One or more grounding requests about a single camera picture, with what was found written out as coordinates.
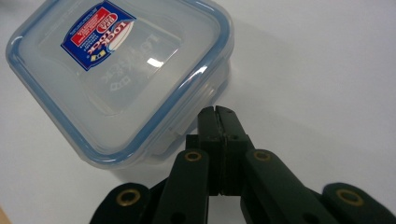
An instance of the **screw hole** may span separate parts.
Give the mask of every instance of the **screw hole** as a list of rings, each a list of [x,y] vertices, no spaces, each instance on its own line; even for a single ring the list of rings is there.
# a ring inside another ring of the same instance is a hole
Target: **screw hole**
[[[117,196],[117,203],[126,207],[137,203],[139,199],[140,192],[137,189],[126,189]]]
[[[353,206],[362,206],[364,204],[363,198],[352,190],[339,189],[336,191],[336,194],[344,203],[348,203]]]
[[[186,221],[186,216],[182,213],[174,213],[171,216],[172,224],[182,224]]]
[[[319,224],[320,223],[317,216],[310,214],[310,213],[303,214],[303,219],[305,220],[306,223],[309,223],[309,224]]]
[[[202,155],[198,152],[192,151],[187,153],[184,157],[187,161],[198,161],[202,158]]]
[[[271,160],[271,155],[263,151],[255,151],[254,157],[259,161],[269,161]]]

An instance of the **label sticker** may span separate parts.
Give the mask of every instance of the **label sticker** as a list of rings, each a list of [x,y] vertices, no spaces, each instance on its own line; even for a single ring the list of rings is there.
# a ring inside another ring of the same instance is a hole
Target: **label sticker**
[[[61,46],[88,71],[122,44],[135,21],[133,15],[104,1],[76,21]]]

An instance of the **transparent container lid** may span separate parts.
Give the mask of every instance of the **transparent container lid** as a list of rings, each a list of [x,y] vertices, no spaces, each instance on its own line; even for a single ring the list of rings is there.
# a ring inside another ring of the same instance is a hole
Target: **transparent container lid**
[[[7,58],[78,154],[111,166],[149,154],[141,146],[229,57],[231,36],[212,2],[49,0]]]

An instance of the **white table surface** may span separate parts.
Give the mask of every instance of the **white table surface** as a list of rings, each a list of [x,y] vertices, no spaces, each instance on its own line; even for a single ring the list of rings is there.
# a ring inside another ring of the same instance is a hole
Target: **white table surface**
[[[110,190],[152,187],[174,157],[117,172],[78,157],[5,58],[9,37],[42,2],[0,0],[0,206],[13,223],[88,223]],[[235,48],[216,104],[307,187],[346,182],[396,214],[395,1],[217,2],[232,15]],[[244,223],[238,198],[209,206],[208,223]]]

